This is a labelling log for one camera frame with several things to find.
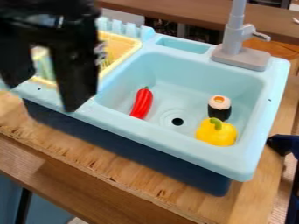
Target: toy sushi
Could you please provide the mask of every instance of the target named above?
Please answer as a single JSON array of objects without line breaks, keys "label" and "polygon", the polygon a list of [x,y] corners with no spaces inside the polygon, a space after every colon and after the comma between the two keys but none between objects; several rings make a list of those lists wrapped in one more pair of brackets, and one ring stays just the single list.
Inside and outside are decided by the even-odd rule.
[{"label": "toy sushi", "polygon": [[208,103],[209,117],[215,117],[222,122],[226,121],[232,113],[231,100],[220,94],[216,94],[210,98]]}]

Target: drain hole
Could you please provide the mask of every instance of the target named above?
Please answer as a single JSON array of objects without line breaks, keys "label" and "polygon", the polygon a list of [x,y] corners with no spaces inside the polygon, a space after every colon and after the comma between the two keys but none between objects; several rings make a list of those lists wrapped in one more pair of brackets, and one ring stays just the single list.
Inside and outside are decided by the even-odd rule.
[{"label": "drain hole", "polygon": [[176,126],[180,126],[184,123],[184,120],[182,118],[174,118],[172,120],[172,123]]}]

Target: yellow bell pepper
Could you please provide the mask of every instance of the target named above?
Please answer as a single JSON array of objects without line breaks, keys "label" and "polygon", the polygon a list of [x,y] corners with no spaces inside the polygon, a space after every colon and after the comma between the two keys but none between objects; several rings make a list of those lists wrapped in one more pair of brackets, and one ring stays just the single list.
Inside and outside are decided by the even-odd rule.
[{"label": "yellow bell pepper", "polygon": [[206,118],[197,129],[195,137],[198,140],[218,146],[234,144],[238,136],[236,128],[228,122],[221,122],[218,118]]}]

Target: faucet spout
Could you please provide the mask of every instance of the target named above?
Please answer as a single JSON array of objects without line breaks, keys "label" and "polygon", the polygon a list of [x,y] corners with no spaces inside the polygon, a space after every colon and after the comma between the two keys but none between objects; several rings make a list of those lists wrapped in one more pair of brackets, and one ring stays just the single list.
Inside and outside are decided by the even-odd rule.
[{"label": "faucet spout", "polygon": [[212,60],[231,66],[244,67],[255,71],[264,71],[271,55],[242,47],[243,41],[258,38],[270,41],[270,37],[258,33],[253,24],[243,24],[247,0],[233,0],[232,11],[226,24],[222,45],[212,53]]}]

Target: toy red chili pepper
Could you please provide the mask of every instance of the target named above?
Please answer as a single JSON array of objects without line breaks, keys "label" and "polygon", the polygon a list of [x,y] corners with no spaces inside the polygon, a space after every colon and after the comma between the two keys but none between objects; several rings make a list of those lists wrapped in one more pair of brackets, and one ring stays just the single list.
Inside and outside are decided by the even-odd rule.
[{"label": "toy red chili pepper", "polygon": [[131,116],[143,119],[150,111],[153,102],[153,94],[148,87],[139,89],[136,93],[135,102],[130,113]]}]

